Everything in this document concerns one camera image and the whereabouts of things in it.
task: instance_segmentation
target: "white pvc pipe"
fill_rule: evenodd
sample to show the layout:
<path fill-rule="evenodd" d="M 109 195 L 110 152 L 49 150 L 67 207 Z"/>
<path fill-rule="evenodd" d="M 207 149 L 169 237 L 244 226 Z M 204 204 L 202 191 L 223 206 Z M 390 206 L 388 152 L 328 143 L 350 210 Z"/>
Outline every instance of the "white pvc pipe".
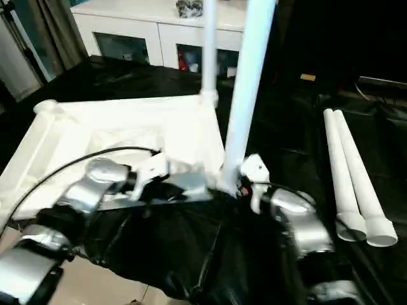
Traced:
<path fill-rule="evenodd" d="M 397 243 L 397 234 L 394 231 L 393 223 L 383 213 L 345 117 L 341 110 L 336 110 L 334 116 L 359 209 L 366 223 L 368 244 L 375 247 L 394 245 Z"/>
<path fill-rule="evenodd" d="M 205 0 L 203 2 L 204 41 L 202 58 L 202 88 L 203 101 L 217 106 L 216 75 L 217 75 L 217 50 L 216 50 L 216 2 Z"/>
<path fill-rule="evenodd" d="M 238 169 L 243 162 L 265 59 L 276 0 L 249 0 L 242 48 L 239 53 L 228 136 L 218 187 L 235 195 Z"/>
<path fill-rule="evenodd" d="M 324 111 L 324 120 L 335 192 L 336 217 L 346 225 L 337 222 L 336 233 L 346 241 L 365 240 L 366 226 L 357 207 L 352 180 L 332 109 Z"/>

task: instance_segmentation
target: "pipe end cap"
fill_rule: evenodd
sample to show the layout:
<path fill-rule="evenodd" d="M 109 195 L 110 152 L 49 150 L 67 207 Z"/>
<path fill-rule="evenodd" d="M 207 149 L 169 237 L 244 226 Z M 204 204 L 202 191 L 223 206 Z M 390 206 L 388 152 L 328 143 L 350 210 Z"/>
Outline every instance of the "pipe end cap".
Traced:
<path fill-rule="evenodd" d="M 345 241 L 362 241 L 366 239 L 366 225 L 361 214 L 342 212 L 336 215 L 336 233 Z"/>
<path fill-rule="evenodd" d="M 389 247 L 397 243 L 398 237 L 393 223 L 384 216 L 367 217 L 368 244 L 374 247 Z"/>

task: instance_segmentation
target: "object on cabinet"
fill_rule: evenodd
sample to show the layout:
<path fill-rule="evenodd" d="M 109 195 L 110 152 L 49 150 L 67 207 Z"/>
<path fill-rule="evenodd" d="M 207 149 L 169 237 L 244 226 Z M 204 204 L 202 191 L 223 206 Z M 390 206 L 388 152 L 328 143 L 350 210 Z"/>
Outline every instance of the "object on cabinet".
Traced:
<path fill-rule="evenodd" d="M 201 0 L 178 0 L 176 6 L 181 18 L 202 16 L 203 4 Z"/>

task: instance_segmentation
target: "small label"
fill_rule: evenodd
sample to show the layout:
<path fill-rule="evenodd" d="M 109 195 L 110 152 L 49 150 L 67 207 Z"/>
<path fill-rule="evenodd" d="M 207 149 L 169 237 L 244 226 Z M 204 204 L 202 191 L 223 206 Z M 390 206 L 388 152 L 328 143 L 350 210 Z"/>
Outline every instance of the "small label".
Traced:
<path fill-rule="evenodd" d="M 305 81 L 315 81 L 315 75 L 312 74 L 301 74 L 301 79 L 305 80 Z"/>

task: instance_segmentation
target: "curtain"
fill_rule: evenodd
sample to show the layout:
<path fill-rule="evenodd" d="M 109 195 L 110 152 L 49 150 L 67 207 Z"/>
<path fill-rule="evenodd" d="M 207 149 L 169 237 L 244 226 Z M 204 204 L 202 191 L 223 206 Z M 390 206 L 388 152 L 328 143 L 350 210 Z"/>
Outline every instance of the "curtain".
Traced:
<path fill-rule="evenodd" d="M 29 0 L 29 4 L 55 75 L 69 70 L 87 57 L 66 1 Z"/>

